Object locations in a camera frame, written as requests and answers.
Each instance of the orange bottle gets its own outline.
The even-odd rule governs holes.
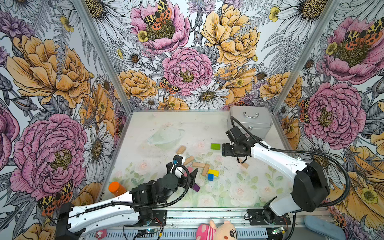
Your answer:
[[[108,187],[108,190],[113,194],[115,195],[116,197],[117,196],[120,196],[121,194],[124,194],[127,192],[127,190],[125,189],[125,187],[123,187],[123,185],[121,185],[120,183],[118,182],[112,182],[109,187]]]

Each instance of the green block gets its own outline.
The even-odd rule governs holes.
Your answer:
[[[218,143],[211,143],[211,149],[213,150],[220,150],[220,144]]]

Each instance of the floral wall panel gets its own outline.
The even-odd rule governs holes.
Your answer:
[[[350,193],[329,208],[347,239],[384,239],[384,3],[344,1],[336,14],[345,9],[303,66],[298,102],[288,95],[277,117],[293,149],[327,154],[347,169]],[[327,201],[338,198],[346,182],[338,167],[299,156],[323,167],[331,189]]]
[[[65,16],[84,28],[71,1]],[[220,109],[273,105],[327,0],[86,3],[135,109]]]
[[[54,239],[97,201],[127,114],[66,1],[0,1],[0,231]]]

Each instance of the pink plush toy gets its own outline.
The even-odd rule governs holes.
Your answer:
[[[202,224],[197,229],[196,240],[236,240],[237,232],[230,221],[224,221],[220,227],[210,220],[209,226]]]

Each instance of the case handle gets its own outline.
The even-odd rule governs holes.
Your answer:
[[[245,116],[246,118],[257,118],[257,117],[259,116],[259,114],[258,114],[258,113],[255,113],[254,116],[247,116],[247,113],[244,112],[244,116]]]

